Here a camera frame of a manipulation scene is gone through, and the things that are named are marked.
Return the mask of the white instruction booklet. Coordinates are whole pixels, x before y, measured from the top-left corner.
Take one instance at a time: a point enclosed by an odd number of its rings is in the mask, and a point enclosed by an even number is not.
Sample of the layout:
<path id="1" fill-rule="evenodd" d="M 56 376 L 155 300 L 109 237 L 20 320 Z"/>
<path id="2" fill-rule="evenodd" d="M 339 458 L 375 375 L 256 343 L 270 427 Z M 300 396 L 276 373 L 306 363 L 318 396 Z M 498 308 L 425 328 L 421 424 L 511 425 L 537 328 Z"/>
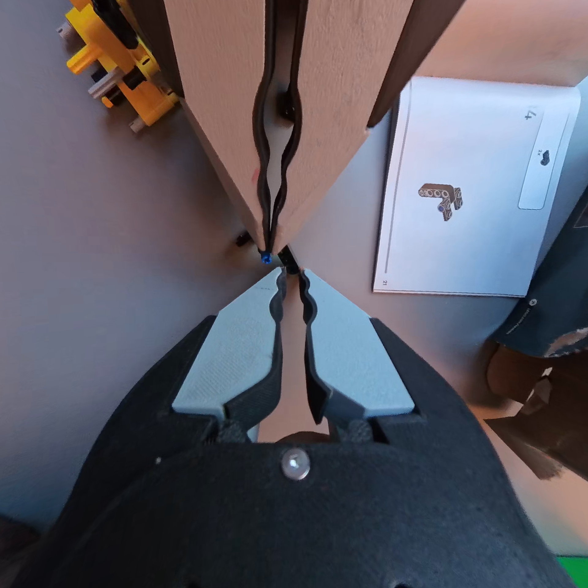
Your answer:
<path id="1" fill-rule="evenodd" d="M 373 291 L 524 297 L 580 105 L 577 87 L 414 77 L 390 137 Z"/>

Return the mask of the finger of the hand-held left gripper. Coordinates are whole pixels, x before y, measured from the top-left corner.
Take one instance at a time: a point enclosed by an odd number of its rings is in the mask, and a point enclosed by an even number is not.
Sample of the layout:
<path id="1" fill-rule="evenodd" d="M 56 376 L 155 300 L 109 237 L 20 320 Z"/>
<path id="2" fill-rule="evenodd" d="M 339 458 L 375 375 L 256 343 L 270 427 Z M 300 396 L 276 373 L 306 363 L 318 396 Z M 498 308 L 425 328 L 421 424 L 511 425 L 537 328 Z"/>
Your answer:
<path id="1" fill-rule="evenodd" d="M 275 67 L 274 1 L 166 1 L 184 103 L 259 250 L 270 253 L 263 111 Z"/>
<path id="2" fill-rule="evenodd" d="M 304 225 L 366 140 L 412 1 L 309 1 L 298 71 L 301 130 L 274 251 Z"/>

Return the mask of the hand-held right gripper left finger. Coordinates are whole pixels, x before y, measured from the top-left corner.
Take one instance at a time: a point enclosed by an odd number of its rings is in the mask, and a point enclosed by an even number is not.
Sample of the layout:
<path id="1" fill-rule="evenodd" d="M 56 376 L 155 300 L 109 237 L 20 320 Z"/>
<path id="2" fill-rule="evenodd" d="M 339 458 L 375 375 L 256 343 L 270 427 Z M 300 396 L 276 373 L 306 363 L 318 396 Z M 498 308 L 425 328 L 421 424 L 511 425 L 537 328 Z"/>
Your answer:
<path id="1" fill-rule="evenodd" d="M 236 422 L 252 442 L 281 398 L 287 274 L 275 268 L 213 317 L 171 408 Z"/>

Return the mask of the green object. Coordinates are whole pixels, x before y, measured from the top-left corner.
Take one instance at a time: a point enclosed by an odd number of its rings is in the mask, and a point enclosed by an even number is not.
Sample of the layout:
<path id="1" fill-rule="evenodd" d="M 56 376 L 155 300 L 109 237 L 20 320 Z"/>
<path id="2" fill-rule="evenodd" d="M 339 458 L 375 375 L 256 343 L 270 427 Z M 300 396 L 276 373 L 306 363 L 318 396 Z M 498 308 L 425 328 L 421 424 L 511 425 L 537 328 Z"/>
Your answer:
<path id="1" fill-rule="evenodd" d="M 576 587 L 587 587 L 587 556 L 557 556 Z"/>

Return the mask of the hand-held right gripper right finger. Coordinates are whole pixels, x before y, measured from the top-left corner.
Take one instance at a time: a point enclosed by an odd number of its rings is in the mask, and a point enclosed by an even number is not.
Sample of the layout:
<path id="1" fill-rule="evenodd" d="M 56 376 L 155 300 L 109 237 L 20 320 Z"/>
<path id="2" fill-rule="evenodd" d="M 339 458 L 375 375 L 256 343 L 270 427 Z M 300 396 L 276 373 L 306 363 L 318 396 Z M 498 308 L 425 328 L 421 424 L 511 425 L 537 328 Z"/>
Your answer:
<path id="1" fill-rule="evenodd" d="M 299 274 L 307 402 L 328 434 L 305 440 L 374 440 L 377 419 L 416 419 L 416 404 L 371 317 L 309 269 Z"/>

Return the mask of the yellow lego assembly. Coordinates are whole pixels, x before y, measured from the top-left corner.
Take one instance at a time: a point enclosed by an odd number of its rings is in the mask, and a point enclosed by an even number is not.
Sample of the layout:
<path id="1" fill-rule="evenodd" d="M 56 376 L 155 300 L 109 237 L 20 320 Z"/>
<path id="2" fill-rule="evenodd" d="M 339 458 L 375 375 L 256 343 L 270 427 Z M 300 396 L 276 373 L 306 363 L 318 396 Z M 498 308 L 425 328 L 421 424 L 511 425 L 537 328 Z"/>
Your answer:
<path id="1" fill-rule="evenodd" d="M 73 53 L 66 65 L 89 72 L 88 93 L 107 108 L 130 103 L 134 133 L 153 125 L 179 102 L 146 43 L 130 1 L 71 1 L 57 29 Z"/>

